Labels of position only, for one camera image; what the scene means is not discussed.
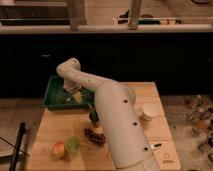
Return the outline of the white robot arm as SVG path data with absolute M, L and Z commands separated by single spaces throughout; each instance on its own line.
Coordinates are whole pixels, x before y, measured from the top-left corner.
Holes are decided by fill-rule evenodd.
M 144 129 L 134 110 L 134 91 L 113 79 L 82 72 L 76 58 L 59 64 L 57 74 L 65 89 L 80 86 L 94 93 L 95 108 L 116 171 L 160 171 Z

